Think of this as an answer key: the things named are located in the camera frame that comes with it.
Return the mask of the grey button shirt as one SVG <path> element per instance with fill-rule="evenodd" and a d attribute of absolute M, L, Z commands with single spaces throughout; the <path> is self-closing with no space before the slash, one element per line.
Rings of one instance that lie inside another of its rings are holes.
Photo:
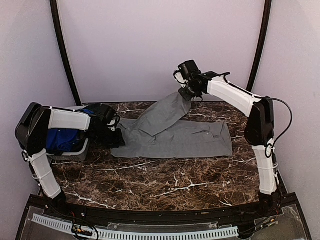
<path fill-rule="evenodd" d="M 232 140 L 225 121 L 195 122 L 182 118 L 191 102 L 174 92 L 151 105 L 138 119 L 119 123 L 125 146 L 114 148 L 116 158 L 231 157 Z"/>

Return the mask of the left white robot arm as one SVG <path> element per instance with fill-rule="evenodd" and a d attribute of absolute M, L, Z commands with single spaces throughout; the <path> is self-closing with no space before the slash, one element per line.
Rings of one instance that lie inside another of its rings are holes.
<path fill-rule="evenodd" d="M 58 217 L 67 218 L 71 208 L 62 200 L 65 194 L 49 160 L 84 161 L 91 141 L 107 149 L 124 146 L 119 122 L 117 112 L 103 103 L 66 109 L 33 102 L 25 111 L 15 129 L 15 137 L 23 160 L 29 164 L 43 194 L 53 200 L 50 208 Z"/>

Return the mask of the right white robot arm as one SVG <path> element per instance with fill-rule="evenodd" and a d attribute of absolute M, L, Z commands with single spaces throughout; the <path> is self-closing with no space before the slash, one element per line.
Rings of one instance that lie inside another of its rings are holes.
<path fill-rule="evenodd" d="M 236 108 L 246 117 L 244 138 L 251 145 L 257 162 L 259 192 L 274 194 L 280 181 L 275 146 L 274 102 L 286 105 L 281 99 L 254 94 L 228 80 L 230 72 L 201 72 L 194 60 L 178 65 L 173 76 L 180 84 L 180 95 L 186 101 L 202 98 L 203 95 L 217 97 Z"/>

